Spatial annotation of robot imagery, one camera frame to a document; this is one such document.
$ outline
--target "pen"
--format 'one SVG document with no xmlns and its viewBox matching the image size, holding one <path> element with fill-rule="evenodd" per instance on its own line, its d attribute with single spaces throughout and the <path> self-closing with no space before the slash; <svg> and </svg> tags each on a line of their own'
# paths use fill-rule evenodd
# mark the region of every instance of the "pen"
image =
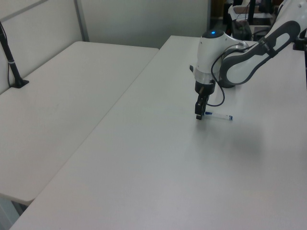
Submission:
<svg viewBox="0 0 307 230">
<path fill-rule="evenodd" d="M 209 115 L 212 117 L 217 117 L 217 118 L 221 118 L 221 119 L 225 119 L 225 120 L 229 120 L 232 121 L 233 117 L 230 115 L 223 115 L 223 114 L 217 114 L 217 113 L 211 113 L 211 112 L 205 112 L 205 115 Z"/>
</svg>

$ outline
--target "white wall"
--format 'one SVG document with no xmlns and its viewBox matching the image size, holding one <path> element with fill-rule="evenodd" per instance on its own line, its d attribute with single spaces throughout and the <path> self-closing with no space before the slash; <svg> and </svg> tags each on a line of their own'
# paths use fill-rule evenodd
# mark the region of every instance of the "white wall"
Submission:
<svg viewBox="0 0 307 230">
<path fill-rule="evenodd" d="M 0 20 L 40 1 L 41 0 L 0 0 Z"/>
<path fill-rule="evenodd" d="M 22 78 L 82 40 L 73 0 L 48 0 L 2 24 Z M 0 46 L 0 93 L 8 88 L 6 74 L 7 59 Z"/>
<path fill-rule="evenodd" d="M 79 0 L 89 40 L 160 48 L 170 35 L 200 37 L 210 0 Z"/>
</svg>

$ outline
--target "black stand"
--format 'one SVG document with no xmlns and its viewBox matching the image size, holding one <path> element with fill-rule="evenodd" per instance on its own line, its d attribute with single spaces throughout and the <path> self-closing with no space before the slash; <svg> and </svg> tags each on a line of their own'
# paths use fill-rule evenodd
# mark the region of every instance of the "black stand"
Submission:
<svg viewBox="0 0 307 230">
<path fill-rule="evenodd" d="M 4 29 L 3 29 L 3 26 L 1 24 L 1 22 L 0 22 L 0 42 L 1 42 L 2 48 L 4 50 L 5 56 L 6 56 L 7 60 L 8 60 L 8 63 L 10 65 L 10 67 L 11 67 L 12 73 L 13 73 L 13 75 L 15 77 L 15 84 L 12 85 L 12 87 L 20 89 L 21 87 L 23 87 L 27 83 L 29 83 L 29 81 L 28 80 L 23 80 L 20 77 L 20 74 L 18 72 L 18 69 L 17 69 L 17 66 L 15 64 L 13 55 L 12 55 L 11 50 L 9 48 L 8 40 L 7 40 L 7 37 L 6 37 L 6 34 L 4 32 Z"/>
<path fill-rule="evenodd" d="M 251 0 L 249 2 L 249 12 L 248 12 L 248 23 L 253 25 L 254 22 L 254 12 L 255 12 L 256 0 Z"/>
<path fill-rule="evenodd" d="M 300 50 L 304 51 L 305 45 L 307 44 L 306 36 L 306 30 L 303 30 L 303 32 L 300 33 L 299 37 L 296 38 L 293 45 L 293 50 Z"/>
</svg>

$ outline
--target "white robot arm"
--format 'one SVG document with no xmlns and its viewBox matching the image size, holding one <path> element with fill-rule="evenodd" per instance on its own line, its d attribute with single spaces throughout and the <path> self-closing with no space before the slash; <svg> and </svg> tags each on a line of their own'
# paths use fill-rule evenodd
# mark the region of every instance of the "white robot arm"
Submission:
<svg viewBox="0 0 307 230">
<path fill-rule="evenodd" d="M 219 86 L 234 86 L 247 82 L 256 70 L 273 58 L 307 28 L 307 0 L 283 2 L 269 33 L 254 46 L 235 40 L 222 31 L 208 31 L 200 39 L 198 63 L 195 68 L 195 105 L 197 119 L 205 112 L 209 95 Z"/>
</svg>

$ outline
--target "table surface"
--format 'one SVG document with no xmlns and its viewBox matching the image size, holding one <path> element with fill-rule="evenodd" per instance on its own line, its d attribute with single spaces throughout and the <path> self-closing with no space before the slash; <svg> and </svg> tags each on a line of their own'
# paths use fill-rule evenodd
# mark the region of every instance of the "table surface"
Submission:
<svg viewBox="0 0 307 230">
<path fill-rule="evenodd" d="M 194 115 L 199 38 L 172 36 L 12 230 L 305 230 L 304 53 Z M 211 103 L 221 101 L 219 90 Z"/>
<path fill-rule="evenodd" d="M 237 14 L 234 11 L 234 8 L 237 7 L 246 7 L 247 5 L 239 5 L 239 6 L 230 6 L 230 8 L 228 9 L 228 13 L 230 14 L 230 17 L 232 20 L 237 20 L 237 21 L 242 21 L 242 20 L 246 20 L 248 18 L 248 12 L 246 13 L 242 13 L 242 14 Z M 269 13 L 255 13 L 254 14 L 254 18 L 272 18 L 272 15 L 270 15 Z"/>
<path fill-rule="evenodd" d="M 29 204 L 157 49 L 76 42 L 0 96 L 0 195 Z"/>
</svg>

